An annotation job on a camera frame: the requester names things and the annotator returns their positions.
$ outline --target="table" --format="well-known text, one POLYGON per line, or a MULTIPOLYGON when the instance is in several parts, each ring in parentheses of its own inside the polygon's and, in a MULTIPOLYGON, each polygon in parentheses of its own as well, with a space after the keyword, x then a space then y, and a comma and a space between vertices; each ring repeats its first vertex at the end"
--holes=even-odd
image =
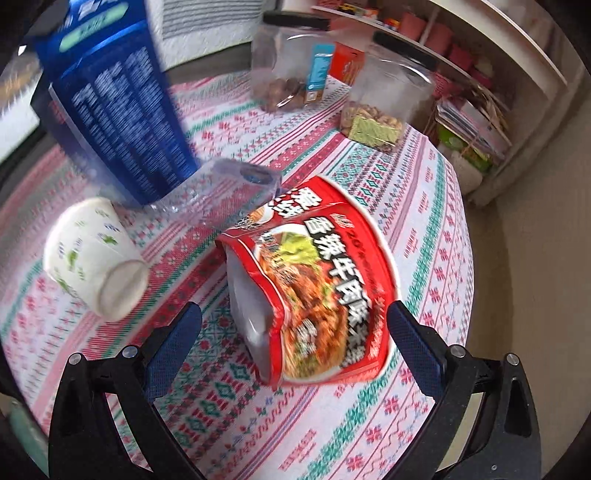
MULTIPOLYGON (((319 106, 284 116, 259 110, 248 92, 247 73, 173 87, 193 151, 280 168, 287 187, 319 173, 336 180, 377 220, 410 311, 447 343, 465 343, 472 252, 450 164, 412 128, 395 156, 346 139, 336 125, 348 87, 337 80, 329 78, 319 106)), ((433 406, 399 354, 382 378, 367 384, 270 390, 256 380, 230 317, 225 265, 211 231, 133 213, 122 220, 151 266, 150 286, 127 318, 100 320, 49 280, 41 265, 51 224, 93 193, 56 147, 0 210, 0 338, 46 432, 71 353, 114 356, 193 300, 203 310, 203 330, 171 391, 155 404, 209 479, 384 475, 433 406)), ((142 464, 116 398, 109 404, 131 457, 142 464)))

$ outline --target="jar of nuts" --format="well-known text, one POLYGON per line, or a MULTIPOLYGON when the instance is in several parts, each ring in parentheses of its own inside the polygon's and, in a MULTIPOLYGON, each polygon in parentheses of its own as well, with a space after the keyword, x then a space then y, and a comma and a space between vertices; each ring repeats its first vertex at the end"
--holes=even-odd
POLYGON ((374 34, 365 64, 340 118, 343 135, 384 153, 394 153, 406 124, 434 90, 436 60, 386 32, 374 34))
POLYGON ((252 96, 266 112, 289 112, 322 100, 335 50, 327 18, 263 13, 252 40, 252 96))

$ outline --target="screw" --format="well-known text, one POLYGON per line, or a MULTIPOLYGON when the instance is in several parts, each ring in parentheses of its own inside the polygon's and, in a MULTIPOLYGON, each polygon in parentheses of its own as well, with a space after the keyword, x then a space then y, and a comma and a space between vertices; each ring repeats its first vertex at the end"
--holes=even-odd
POLYGON ((77 363, 80 362, 80 360, 82 360, 82 355, 79 353, 73 353, 70 355, 70 358, 68 359, 68 363, 70 365, 76 365, 77 363))
POLYGON ((452 345, 449 349, 453 356, 464 358, 466 356, 466 349, 462 345, 452 345))
POLYGON ((133 358, 133 357, 135 357, 137 354, 138 354, 138 348, 137 348, 136 346, 133 346, 133 345, 126 346, 126 347, 123 349, 123 353, 122 353, 122 355, 123 355, 125 358, 133 358))
POLYGON ((515 367, 519 365, 519 357, 514 353, 509 353, 509 355, 507 355, 507 361, 515 367))

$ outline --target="red instant noodle package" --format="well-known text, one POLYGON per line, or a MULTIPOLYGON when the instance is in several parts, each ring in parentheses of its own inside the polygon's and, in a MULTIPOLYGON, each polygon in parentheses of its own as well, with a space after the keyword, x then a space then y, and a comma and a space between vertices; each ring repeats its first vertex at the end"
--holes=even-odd
POLYGON ((217 242, 230 307, 261 380, 372 380, 393 351, 388 306, 399 298, 392 254, 367 211, 313 177, 260 207, 217 242))

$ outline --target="paper cup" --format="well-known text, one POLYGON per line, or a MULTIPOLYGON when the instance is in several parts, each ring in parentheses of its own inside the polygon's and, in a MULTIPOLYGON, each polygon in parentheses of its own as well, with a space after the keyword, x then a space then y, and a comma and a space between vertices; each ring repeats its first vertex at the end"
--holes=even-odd
POLYGON ((47 237, 43 268, 108 320, 121 320, 131 312, 150 273, 111 202, 99 197, 76 203, 60 215, 47 237))

